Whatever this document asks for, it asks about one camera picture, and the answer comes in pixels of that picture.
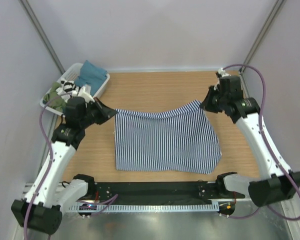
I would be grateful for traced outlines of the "blue white striped tank top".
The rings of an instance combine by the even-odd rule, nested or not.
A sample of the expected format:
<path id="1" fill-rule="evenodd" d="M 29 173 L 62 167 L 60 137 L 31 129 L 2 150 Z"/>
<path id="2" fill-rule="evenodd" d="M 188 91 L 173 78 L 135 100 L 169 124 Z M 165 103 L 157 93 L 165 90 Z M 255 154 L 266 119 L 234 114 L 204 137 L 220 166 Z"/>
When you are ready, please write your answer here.
<path id="1" fill-rule="evenodd" d="M 116 169 L 212 173 L 222 151 L 200 104 L 194 100 L 164 112 L 118 109 L 114 119 Z"/>

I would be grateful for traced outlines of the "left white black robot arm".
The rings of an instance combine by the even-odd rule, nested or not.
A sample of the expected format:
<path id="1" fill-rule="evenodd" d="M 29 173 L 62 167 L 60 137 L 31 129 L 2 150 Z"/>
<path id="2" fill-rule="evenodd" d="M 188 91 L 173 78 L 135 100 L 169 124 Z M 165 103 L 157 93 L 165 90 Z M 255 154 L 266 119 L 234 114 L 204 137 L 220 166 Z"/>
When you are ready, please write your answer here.
<path id="1" fill-rule="evenodd" d="M 91 125 L 102 125 L 117 114 L 98 98 L 72 97 L 64 109 L 64 119 L 54 130 L 52 138 L 46 139 L 47 158 L 30 190 L 21 200 L 14 200 L 11 211 L 23 227 L 23 238 L 28 230 L 49 236 L 59 228 L 64 212 L 76 201 L 91 200 L 96 194 L 92 176 L 78 174 L 61 192 L 57 187 L 64 171 L 76 153 Z"/>

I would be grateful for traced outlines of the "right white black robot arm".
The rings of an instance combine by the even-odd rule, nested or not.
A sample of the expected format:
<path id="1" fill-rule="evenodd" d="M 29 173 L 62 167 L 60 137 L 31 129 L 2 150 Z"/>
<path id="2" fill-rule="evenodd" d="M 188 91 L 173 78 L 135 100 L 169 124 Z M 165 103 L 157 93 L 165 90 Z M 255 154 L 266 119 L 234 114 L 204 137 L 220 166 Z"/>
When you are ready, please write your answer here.
<path id="1" fill-rule="evenodd" d="M 263 207 L 291 199 L 300 187 L 300 172 L 293 171 L 269 135 L 257 101 L 244 97 L 238 76 L 223 76 L 208 88 L 200 104 L 207 112 L 224 112 L 244 135 L 259 169 L 259 179 L 231 173 L 215 185 L 215 192 L 227 198 L 233 192 L 246 195 Z"/>

